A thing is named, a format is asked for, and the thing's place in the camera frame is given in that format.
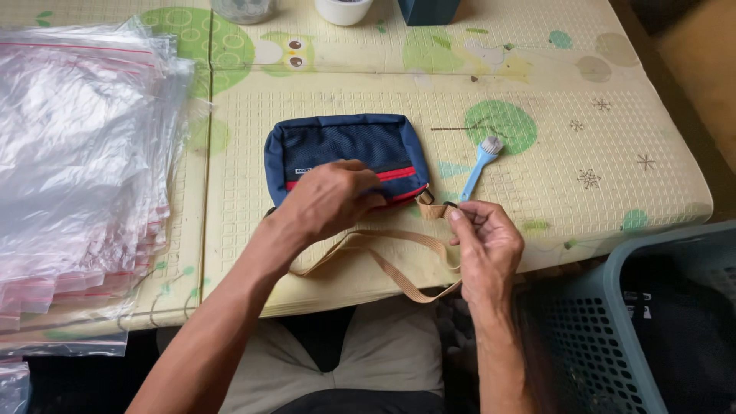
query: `white cup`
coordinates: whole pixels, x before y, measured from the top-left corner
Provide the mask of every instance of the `white cup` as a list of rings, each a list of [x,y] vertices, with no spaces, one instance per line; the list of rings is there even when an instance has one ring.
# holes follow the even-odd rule
[[[314,0],[319,14],[330,23],[350,26],[363,20],[373,0]]]

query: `plastic buckle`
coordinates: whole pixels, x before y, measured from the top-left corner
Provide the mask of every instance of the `plastic buckle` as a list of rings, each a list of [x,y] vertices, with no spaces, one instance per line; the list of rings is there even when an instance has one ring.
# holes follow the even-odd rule
[[[430,198],[432,199],[432,201],[430,201],[430,202],[429,202],[428,204],[432,204],[432,203],[434,203],[434,196],[433,196],[433,195],[432,195],[432,193],[431,193],[431,192],[429,191],[429,189],[423,189],[422,191],[418,192],[418,193],[417,193],[417,195],[415,195],[415,196],[414,196],[414,200],[416,200],[416,201],[418,202],[418,201],[419,201],[419,198],[420,198],[420,196],[421,196],[422,194],[424,194],[424,193],[427,193],[427,195],[428,195],[428,196],[429,196],[429,197],[430,197]]]

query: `tan strap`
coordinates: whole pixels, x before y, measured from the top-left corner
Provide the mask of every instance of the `tan strap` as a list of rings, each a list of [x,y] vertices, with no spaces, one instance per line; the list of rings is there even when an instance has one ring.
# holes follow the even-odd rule
[[[439,218],[447,219],[450,216],[450,213],[453,210],[456,210],[456,207],[450,205],[443,204],[440,206],[432,206],[431,203],[433,200],[434,199],[431,195],[428,194],[428,192],[422,192],[417,196],[417,204],[419,205],[420,214],[422,215],[422,218],[426,220],[436,220]],[[325,255],[322,256],[322,258],[317,261],[314,266],[310,267],[307,270],[290,270],[289,273],[294,276],[306,277],[337,254],[346,252],[348,250],[362,250],[368,252],[371,255],[373,260],[378,263],[378,266],[380,266],[385,274],[387,274],[396,283],[396,285],[401,288],[401,291],[404,292],[407,297],[421,304],[428,304],[437,298],[445,296],[446,294],[457,289],[457,287],[460,286],[460,283],[462,283],[462,280],[459,280],[452,286],[442,291],[439,295],[434,297],[424,295],[419,291],[419,289],[417,289],[417,287],[413,283],[411,283],[411,281],[403,273],[401,273],[400,270],[398,270],[393,264],[391,264],[391,262],[386,260],[383,256],[381,256],[372,248],[364,246],[375,237],[389,237],[391,239],[407,240],[410,242],[419,243],[423,246],[426,246],[427,248],[430,248],[434,253],[436,253],[437,256],[439,256],[442,261],[447,264],[447,267],[450,271],[452,271],[453,273],[460,273],[460,266],[453,267],[448,263],[447,249],[445,249],[445,245],[443,245],[442,242],[440,242],[437,238],[426,236],[425,234],[414,233],[413,231],[404,230],[351,231],[348,234],[345,234],[342,239],[338,240],[337,243],[335,243],[329,250],[327,250]]]

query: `teal plastic basket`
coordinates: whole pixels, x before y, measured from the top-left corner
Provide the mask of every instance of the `teal plastic basket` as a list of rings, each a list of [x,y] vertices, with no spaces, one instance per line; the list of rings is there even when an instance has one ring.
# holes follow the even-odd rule
[[[632,239],[605,264],[577,278],[532,284],[517,297],[549,351],[564,413],[666,413],[620,288],[623,263],[670,256],[698,283],[736,304],[736,221]]]

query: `white pants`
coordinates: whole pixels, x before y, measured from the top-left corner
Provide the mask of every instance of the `white pants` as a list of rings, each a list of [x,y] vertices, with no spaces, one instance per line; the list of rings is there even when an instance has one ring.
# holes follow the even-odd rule
[[[322,373],[299,341],[261,319],[248,341],[220,413],[270,413],[309,393],[334,388],[431,391],[442,396],[442,352],[434,304],[396,296],[359,305],[340,363]]]

